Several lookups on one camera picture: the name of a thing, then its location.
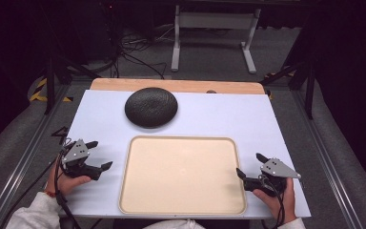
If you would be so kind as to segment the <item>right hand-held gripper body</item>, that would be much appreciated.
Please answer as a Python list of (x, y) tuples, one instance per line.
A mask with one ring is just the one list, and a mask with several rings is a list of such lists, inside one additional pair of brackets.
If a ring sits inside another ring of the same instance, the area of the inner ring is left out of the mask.
[(257, 178), (247, 177), (247, 181), (243, 182), (245, 191), (252, 192), (254, 189), (258, 189), (270, 197), (278, 197), (286, 190), (288, 177), (301, 178), (300, 173), (276, 157), (269, 158), (266, 163), (262, 163), (260, 171), (261, 174)]

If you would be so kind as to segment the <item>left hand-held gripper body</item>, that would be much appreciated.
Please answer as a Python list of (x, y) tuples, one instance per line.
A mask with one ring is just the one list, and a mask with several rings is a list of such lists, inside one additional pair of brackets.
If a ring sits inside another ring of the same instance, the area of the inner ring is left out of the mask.
[(67, 177), (87, 176), (98, 180), (101, 176), (99, 167), (85, 163), (90, 156), (89, 149), (83, 139), (78, 139), (65, 147), (65, 154), (61, 156), (61, 168)]

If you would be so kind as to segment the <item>person's left hand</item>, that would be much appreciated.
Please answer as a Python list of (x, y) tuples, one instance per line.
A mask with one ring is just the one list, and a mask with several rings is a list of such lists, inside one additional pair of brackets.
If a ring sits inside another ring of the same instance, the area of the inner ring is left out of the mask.
[(56, 164), (52, 165), (47, 185), (44, 192), (52, 197), (57, 190), (59, 190), (64, 196), (70, 194), (72, 190), (80, 185), (89, 183), (91, 181), (90, 177), (67, 177), (62, 171), (56, 168)]

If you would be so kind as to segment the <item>person's right hand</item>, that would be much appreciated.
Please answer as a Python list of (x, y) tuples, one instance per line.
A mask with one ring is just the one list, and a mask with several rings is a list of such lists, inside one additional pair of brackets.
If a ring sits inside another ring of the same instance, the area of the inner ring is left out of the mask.
[(253, 194), (268, 206), (272, 216), (279, 222), (285, 224), (297, 218), (295, 215), (294, 182), (290, 177), (287, 178), (287, 188), (281, 200), (272, 198), (258, 189), (254, 189)]

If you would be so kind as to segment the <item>person's right white sleeve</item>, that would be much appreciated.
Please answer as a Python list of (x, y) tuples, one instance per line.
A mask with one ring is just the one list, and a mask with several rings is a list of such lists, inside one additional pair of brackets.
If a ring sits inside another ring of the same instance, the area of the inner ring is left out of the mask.
[(277, 229), (306, 229), (302, 218), (296, 218), (290, 222), (280, 225)]

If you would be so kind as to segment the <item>person's white sleeve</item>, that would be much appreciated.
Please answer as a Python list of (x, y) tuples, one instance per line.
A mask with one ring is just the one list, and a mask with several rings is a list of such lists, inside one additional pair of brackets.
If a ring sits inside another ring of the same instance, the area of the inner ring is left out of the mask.
[(290, 222), (280, 225), (277, 229), (306, 229), (302, 218), (296, 218)]
[(38, 192), (29, 207), (17, 209), (5, 229), (60, 229), (60, 206), (55, 198)]

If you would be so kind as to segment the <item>beige plastic tray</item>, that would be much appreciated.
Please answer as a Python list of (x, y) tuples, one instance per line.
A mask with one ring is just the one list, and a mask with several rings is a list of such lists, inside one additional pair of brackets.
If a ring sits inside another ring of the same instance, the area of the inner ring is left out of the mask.
[(137, 136), (119, 199), (132, 215), (236, 216), (247, 208), (227, 137)]

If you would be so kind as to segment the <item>white table cover board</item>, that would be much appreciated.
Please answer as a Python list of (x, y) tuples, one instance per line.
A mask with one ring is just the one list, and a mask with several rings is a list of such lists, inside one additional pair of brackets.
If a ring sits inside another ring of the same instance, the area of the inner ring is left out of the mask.
[(234, 141), (239, 169), (249, 177), (260, 173), (256, 153), (276, 157), (286, 165), (292, 160), (265, 94), (178, 93), (176, 116), (167, 125), (144, 129), (132, 124), (124, 107), (128, 92), (85, 91), (71, 125), (71, 139), (98, 141), (88, 164), (112, 161), (100, 179), (76, 188), (68, 197), (71, 212), (88, 218), (153, 219), (267, 219), (267, 206), (245, 191), (247, 208), (236, 216), (132, 215), (120, 210), (119, 199), (132, 139), (137, 136), (227, 137)]

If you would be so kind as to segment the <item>yellow black floor tape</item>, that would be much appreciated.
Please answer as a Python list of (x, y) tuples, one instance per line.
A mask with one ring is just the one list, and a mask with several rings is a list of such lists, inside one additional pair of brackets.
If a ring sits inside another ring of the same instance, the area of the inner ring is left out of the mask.
[(41, 94), (46, 84), (47, 84), (47, 78), (43, 77), (37, 84), (34, 92), (31, 94), (30, 101), (43, 101), (43, 102), (48, 101), (48, 98), (45, 95)]

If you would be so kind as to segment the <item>person's left white sleeve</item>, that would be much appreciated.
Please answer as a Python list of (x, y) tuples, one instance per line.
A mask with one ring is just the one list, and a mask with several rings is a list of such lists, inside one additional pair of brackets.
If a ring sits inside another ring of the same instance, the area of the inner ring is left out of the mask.
[(29, 207), (17, 209), (5, 229), (60, 229), (60, 206), (55, 198), (38, 192)]

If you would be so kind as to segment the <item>black tripod stand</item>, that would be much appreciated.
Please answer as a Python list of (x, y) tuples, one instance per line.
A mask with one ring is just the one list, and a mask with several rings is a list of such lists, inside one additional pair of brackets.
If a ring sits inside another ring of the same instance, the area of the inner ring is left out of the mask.
[(55, 78), (58, 78), (62, 85), (69, 85), (72, 82), (68, 66), (73, 67), (91, 79), (99, 78), (99, 75), (88, 70), (82, 65), (76, 64), (67, 57), (60, 54), (51, 54), (47, 58), (46, 74), (47, 79), (47, 105), (45, 114), (48, 115), (55, 105)]
[(304, 110), (306, 115), (313, 118), (313, 100), (315, 89), (315, 70), (313, 63), (310, 61), (303, 61), (295, 63), (291, 66), (284, 67), (277, 73), (268, 73), (267, 77), (260, 81), (262, 86), (267, 86), (276, 80), (293, 73), (294, 76), (288, 83), (288, 87), (292, 91), (299, 91), (303, 84), (306, 84), (306, 93), (304, 100)]

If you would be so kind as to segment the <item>person's white top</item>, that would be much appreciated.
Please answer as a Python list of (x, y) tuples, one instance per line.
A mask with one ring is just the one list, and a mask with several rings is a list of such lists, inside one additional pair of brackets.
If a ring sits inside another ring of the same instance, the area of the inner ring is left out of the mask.
[(143, 229), (205, 229), (193, 219), (162, 220)]

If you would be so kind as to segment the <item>aluminium floor rail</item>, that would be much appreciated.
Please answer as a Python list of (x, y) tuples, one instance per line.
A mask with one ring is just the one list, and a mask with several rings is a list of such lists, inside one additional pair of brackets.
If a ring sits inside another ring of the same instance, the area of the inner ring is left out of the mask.
[(48, 114), (45, 114), (45, 102), (32, 101), (0, 135), (0, 221), (37, 153), (43, 133), (61, 105), (60, 100), (69, 88), (60, 86), (57, 89), (55, 103)]
[(306, 109), (304, 108), (303, 96), (298, 91), (291, 91), (296, 107), (299, 109), (302, 119), (307, 126), (309, 133), (311, 134), (315, 146), (317, 148), (317, 156), (319, 158), (321, 167), (324, 170), (325, 176), (331, 186), (331, 189), (335, 195), (338, 206), (342, 212), (343, 217), (349, 229), (363, 229), (361, 221), (356, 213), (353, 203), (345, 190), (342, 180), (340, 179), (336, 167), (333, 164), (328, 154), (327, 148), (323, 142), (323, 139), (312, 119), (309, 118)]

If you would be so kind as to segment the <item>white metal stand frame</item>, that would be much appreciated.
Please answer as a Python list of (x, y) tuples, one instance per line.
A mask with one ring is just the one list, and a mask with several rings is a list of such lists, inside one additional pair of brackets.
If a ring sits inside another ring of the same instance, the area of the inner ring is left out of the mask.
[(256, 73), (256, 67), (251, 55), (250, 47), (258, 23), (261, 9), (252, 13), (220, 13), (220, 12), (191, 12), (182, 11), (175, 7), (174, 13), (174, 43), (171, 70), (179, 70), (180, 59), (180, 30), (189, 29), (224, 29), (247, 30), (248, 38), (240, 43), (245, 63), (249, 73)]

